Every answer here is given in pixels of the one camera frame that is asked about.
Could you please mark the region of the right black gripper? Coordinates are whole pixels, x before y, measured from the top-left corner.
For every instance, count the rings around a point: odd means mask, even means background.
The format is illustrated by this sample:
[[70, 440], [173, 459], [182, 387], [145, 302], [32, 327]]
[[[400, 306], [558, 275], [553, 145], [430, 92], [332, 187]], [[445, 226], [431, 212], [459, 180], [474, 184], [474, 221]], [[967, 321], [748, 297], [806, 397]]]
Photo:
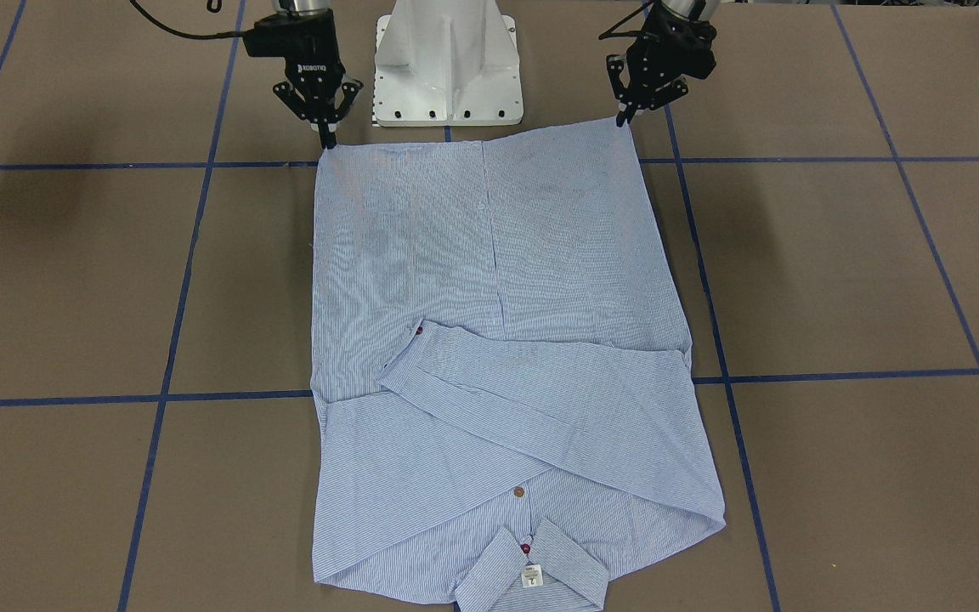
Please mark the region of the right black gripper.
[[[315, 132], [322, 150], [337, 147], [339, 124], [364, 83], [343, 78], [334, 13], [275, 13], [258, 20], [242, 39], [249, 57], [284, 60], [285, 78], [273, 93]], [[322, 102], [331, 107], [324, 109]]]

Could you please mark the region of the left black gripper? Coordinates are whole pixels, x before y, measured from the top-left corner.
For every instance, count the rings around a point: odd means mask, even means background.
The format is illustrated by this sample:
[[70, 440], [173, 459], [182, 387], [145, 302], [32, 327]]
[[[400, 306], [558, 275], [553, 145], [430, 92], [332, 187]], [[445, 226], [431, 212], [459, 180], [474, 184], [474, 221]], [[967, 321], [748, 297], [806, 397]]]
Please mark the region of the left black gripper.
[[[606, 55], [606, 70], [625, 127], [642, 112], [667, 107], [690, 93], [688, 80], [706, 80], [717, 62], [712, 43], [717, 30], [708, 22], [690, 22], [671, 13], [650, 13], [624, 54]], [[628, 85], [623, 73], [628, 73]]]

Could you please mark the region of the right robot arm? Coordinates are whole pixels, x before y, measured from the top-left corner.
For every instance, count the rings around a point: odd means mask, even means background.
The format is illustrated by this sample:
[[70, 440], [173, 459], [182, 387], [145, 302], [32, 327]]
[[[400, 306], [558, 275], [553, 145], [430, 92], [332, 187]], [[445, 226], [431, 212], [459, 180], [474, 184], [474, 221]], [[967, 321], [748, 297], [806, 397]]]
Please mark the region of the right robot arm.
[[274, 1], [273, 7], [242, 35], [245, 50], [249, 57], [284, 61], [284, 78], [272, 92], [318, 134], [322, 150], [333, 150], [364, 83], [343, 65], [331, 3]]

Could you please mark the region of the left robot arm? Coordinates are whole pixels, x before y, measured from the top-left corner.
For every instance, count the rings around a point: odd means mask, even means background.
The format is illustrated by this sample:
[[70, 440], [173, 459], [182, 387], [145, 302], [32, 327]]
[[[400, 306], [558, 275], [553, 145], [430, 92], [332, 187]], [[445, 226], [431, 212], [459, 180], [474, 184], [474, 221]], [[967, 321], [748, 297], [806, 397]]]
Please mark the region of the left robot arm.
[[718, 1], [646, 1], [599, 40], [629, 38], [623, 54], [609, 55], [605, 65], [618, 112], [619, 128], [634, 116], [659, 110], [688, 94], [688, 80], [706, 80], [717, 62], [711, 24]]

